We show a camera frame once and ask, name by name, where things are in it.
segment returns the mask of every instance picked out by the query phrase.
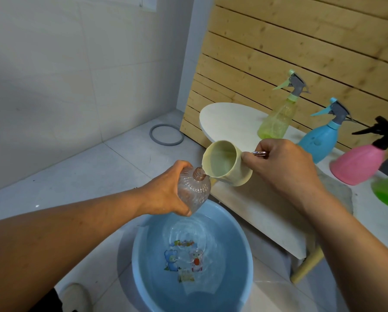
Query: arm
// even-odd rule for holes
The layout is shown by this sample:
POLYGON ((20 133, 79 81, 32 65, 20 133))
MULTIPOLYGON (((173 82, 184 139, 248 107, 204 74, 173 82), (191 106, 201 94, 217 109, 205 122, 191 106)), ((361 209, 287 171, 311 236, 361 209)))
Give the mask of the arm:
POLYGON ((142 214, 191 215, 177 161, 145 186, 0 220, 0 311, 27 311, 122 225, 142 214))
POLYGON ((321 247, 352 311, 388 311, 388 248, 350 215, 317 177, 311 155, 282 139, 262 140, 243 161, 284 195, 315 228, 321 247))

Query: trigger sprayer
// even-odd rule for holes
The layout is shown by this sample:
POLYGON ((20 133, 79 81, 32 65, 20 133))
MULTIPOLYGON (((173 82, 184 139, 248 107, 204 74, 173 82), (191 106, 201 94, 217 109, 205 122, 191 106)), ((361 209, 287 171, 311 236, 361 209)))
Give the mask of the trigger sprayer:
POLYGON ((338 129, 343 121, 352 120, 346 119, 347 116, 351 118, 350 112, 336 98, 332 97, 330 104, 325 109, 311 116, 332 114, 335 115, 335 118, 327 125, 318 127, 307 133, 298 143, 299 146, 311 154, 315 164, 325 158, 336 145, 338 129))
POLYGON ((368 180, 385 159, 385 151, 388 148, 388 121, 382 116, 376 117, 375 120, 377 123, 372 127, 352 134, 375 133, 383 136, 382 138, 372 144, 353 148, 330 164, 334 176, 346 184, 357 185, 368 180))
POLYGON ((278 90, 286 87, 293 87, 294 90, 288 95, 283 104, 274 108, 269 116, 263 120, 258 129, 258 136, 261 139, 283 138, 295 115, 298 97, 301 93, 310 93, 305 81, 297 75, 294 70, 289 70, 289 76, 290 77, 284 83, 273 89, 278 90))

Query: gray rubber ring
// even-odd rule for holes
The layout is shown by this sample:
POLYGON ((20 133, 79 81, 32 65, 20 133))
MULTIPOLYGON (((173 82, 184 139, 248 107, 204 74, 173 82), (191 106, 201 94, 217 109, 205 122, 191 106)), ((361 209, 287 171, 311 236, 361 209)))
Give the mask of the gray rubber ring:
POLYGON ((155 128, 158 128, 158 127, 172 127, 172 128, 174 128, 174 129, 176 129, 176 130, 178 130, 179 131, 179 128, 177 127, 177 126, 174 126, 174 125, 170 125, 170 124, 158 124, 158 125, 155 125, 155 126, 153 126, 152 128, 151 128, 151 130, 149 131, 149 137, 154 141, 154 142, 156 142, 157 144, 160 144, 161 146, 168 146, 168 147, 172 147, 172 146, 177 146, 177 145, 179 145, 182 141, 184 141, 184 134, 181 132, 181 131, 179 131, 180 132, 180 134, 181 134, 181 140, 179 140, 179 141, 177 141, 177 142, 173 142, 173 143, 165 143, 165 142, 162 142, 162 141, 159 141, 159 140, 157 140, 157 139, 155 139, 155 137, 153 136, 153 134, 152 134, 152 131, 155 129, 155 128))

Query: blue spray bottle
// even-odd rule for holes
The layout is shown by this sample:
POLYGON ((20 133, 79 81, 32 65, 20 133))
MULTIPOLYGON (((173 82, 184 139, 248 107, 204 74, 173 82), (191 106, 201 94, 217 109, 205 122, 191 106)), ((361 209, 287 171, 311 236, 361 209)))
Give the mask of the blue spray bottle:
POLYGON ((343 121, 346 120, 346 116, 350 115, 347 108, 344 107, 336 98, 332 97, 330 99, 330 103, 330 106, 318 113, 312 114, 311 116, 333 114, 336 117, 327 125, 318 127, 307 133, 298 143, 299 146, 313 156, 315 164, 325 158, 334 148, 338 137, 337 130, 340 128, 343 121))

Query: mug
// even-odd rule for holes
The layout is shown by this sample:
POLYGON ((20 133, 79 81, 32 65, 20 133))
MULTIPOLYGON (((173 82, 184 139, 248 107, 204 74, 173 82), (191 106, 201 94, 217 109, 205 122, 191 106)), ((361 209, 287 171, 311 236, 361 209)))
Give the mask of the mug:
POLYGON ((212 143, 203 155, 205 173, 232 186, 246 183, 252 176, 252 170, 243 163, 242 151, 229 141, 212 143))

